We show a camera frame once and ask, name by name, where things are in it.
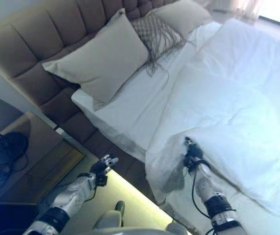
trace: tufted headboard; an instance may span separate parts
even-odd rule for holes
[[[119,9],[134,20],[175,0],[51,0],[0,23],[0,74],[57,125],[84,143],[96,128],[71,101],[79,88],[47,73],[42,62],[76,50]]]

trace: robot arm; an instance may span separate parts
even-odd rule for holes
[[[77,180],[61,192],[47,212],[23,233],[23,235],[37,232],[42,235],[59,234],[69,219],[75,215],[97,186],[105,186],[111,167],[118,161],[112,155],[106,155],[95,163],[90,173],[79,174]]]
[[[190,138],[186,137],[187,154],[184,165],[194,177],[193,187],[204,203],[208,218],[218,235],[247,235],[241,226],[236,210],[231,207],[223,191],[213,180],[209,164],[203,160],[202,150]]]

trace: nightstand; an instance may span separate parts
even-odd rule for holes
[[[83,157],[61,135],[31,112],[27,112],[1,131],[20,132],[28,138],[26,167],[14,172],[0,189],[0,204],[37,205]],[[15,162],[21,169],[26,156]]]

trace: pillow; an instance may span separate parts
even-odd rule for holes
[[[184,45],[184,40],[153,13],[131,22],[143,44],[149,51],[148,74],[156,71],[157,60],[164,54]]]
[[[152,12],[184,39],[196,27],[211,21],[210,13],[192,0],[179,0]]]
[[[59,60],[43,63],[43,68],[80,84],[93,97],[96,111],[113,98],[147,58],[146,47],[125,14],[120,14],[95,38]]]

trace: black device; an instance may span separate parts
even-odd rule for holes
[[[27,137],[20,132],[0,134],[0,189],[15,171],[23,170],[28,164],[26,150],[28,148]],[[26,157],[26,164],[21,169],[15,169],[14,163]]]

